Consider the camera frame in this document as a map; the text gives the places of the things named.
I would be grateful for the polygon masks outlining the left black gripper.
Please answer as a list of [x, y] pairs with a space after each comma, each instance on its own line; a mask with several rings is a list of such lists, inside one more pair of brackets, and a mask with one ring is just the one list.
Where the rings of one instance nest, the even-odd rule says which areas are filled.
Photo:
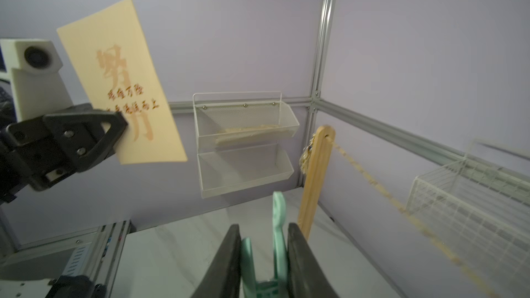
[[30, 186], [41, 192], [115, 154], [128, 128], [123, 114], [89, 104], [18, 122], [13, 103], [1, 104], [1, 203]]

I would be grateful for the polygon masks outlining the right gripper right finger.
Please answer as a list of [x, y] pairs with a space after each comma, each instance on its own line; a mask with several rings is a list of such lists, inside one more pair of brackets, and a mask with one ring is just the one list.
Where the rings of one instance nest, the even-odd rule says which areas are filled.
[[292, 298], [338, 297], [296, 223], [288, 225], [287, 292]]

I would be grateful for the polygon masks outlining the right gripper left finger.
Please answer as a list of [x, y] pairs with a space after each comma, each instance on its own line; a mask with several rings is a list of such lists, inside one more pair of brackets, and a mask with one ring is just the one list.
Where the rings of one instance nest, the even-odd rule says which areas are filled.
[[238, 224], [233, 224], [228, 229], [192, 298], [240, 296], [241, 247], [240, 227]]

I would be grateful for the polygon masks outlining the green clothespin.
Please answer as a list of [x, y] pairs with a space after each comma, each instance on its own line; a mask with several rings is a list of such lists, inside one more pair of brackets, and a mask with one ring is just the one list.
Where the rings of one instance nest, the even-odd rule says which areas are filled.
[[240, 270], [244, 297], [289, 297], [288, 294], [288, 252], [283, 227], [286, 222], [287, 205], [283, 193], [273, 193], [273, 266], [274, 276], [268, 281], [258, 282], [250, 238], [241, 243]]

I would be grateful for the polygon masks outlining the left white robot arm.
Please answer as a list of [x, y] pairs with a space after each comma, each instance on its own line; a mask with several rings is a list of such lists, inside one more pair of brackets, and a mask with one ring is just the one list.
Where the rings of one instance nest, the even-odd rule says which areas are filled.
[[30, 186], [41, 192], [114, 155], [128, 123], [123, 114], [71, 106], [17, 121], [14, 99], [1, 91], [1, 202]]

